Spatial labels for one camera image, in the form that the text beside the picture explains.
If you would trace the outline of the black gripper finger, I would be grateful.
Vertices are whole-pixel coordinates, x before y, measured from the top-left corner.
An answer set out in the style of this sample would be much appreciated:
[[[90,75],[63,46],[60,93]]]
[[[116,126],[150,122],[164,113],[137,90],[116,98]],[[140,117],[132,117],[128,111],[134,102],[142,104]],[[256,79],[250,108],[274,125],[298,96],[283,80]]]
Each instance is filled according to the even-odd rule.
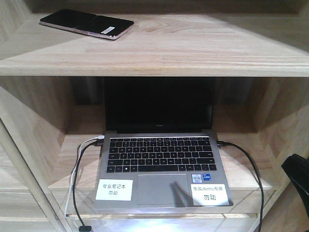
[[[298,154],[290,155],[281,165],[298,191],[304,205],[309,204],[309,160]]]

